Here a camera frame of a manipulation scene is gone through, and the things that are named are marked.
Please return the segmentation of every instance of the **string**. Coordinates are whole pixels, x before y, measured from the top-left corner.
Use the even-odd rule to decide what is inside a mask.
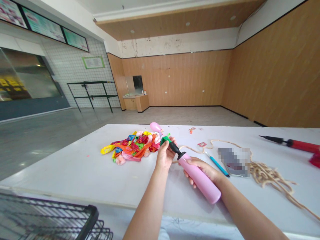
[[[199,154],[204,154],[205,153],[205,148],[207,149],[213,149],[213,142],[225,142],[225,143],[230,143],[238,148],[240,147],[238,144],[235,144],[233,142],[229,141],[223,141],[219,139],[214,139],[211,140],[211,147],[207,146],[202,146],[202,151],[197,151],[191,147],[188,146],[181,146],[179,149],[181,150],[182,148],[188,148],[196,153]],[[253,176],[253,179],[256,181],[257,184],[259,184],[262,188],[265,187],[265,185],[269,184],[279,192],[282,192],[285,194],[287,199],[293,203],[295,206],[298,208],[304,208],[306,209],[310,214],[312,214],[316,219],[320,221],[320,217],[316,215],[314,212],[312,212],[309,208],[307,208],[305,205],[301,204],[294,196],[294,190],[292,187],[289,185],[289,183],[297,185],[297,183],[286,180],[284,179],[281,174],[277,171],[277,169],[272,169],[268,167],[265,163],[262,162],[254,162],[252,160],[253,153],[250,151],[250,174]]]

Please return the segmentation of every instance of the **framed notice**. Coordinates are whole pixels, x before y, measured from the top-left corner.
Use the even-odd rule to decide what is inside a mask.
[[[73,47],[89,52],[88,44],[84,37],[80,36],[75,32],[70,31],[69,29],[66,29],[64,27],[62,28],[63,28],[64,35],[66,36],[68,45],[71,45]]]
[[[83,57],[82,60],[86,69],[104,68],[104,62],[101,56]]]
[[[22,10],[26,15],[32,31],[66,43],[60,25],[24,7],[22,7]]]
[[[0,19],[27,28],[18,5],[10,0],[0,0]]]

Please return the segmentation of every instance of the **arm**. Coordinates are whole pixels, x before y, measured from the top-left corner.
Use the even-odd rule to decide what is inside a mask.
[[[200,167],[219,188],[222,201],[245,240],[288,240],[283,232],[252,205],[223,174],[198,158],[192,158],[192,161],[189,163]],[[196,188],[196,185],[188,174],[186,172],[184,174],[189,178],[190,184]]]
[[[166,141],[158,151],[156,167],[123,240],[158,239],[164,192],[174,156],[175,153]]]

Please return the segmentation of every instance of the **hand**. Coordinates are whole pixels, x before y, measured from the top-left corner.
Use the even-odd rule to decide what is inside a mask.
[[[211,167],[206,162],[202,161],[199,158],[191,157],[191,160],[187,161],[190,165],[194,165],[199,167],[213,183],[219,182],[221,179],[224,178],[224,175],[217,170],[215,170],[213,167]],[[189,177],[187,172],[183,170],[184,175],[189,179],[190,184],[193,186],[193,188],[196,188],[196,184],[193,182],[192,178]]]
[[[169,139],[177,145],[174,137],[169,137]],[[175,155],[176,153],[173,152],[169,146],[169,141],[165,141],[158,150],[156,166],[169,170]]]

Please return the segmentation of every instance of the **wooden ceiling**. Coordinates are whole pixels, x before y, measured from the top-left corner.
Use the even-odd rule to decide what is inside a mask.
[[[96,22],[118,41],[238,27],[266,0],[236,0]]]

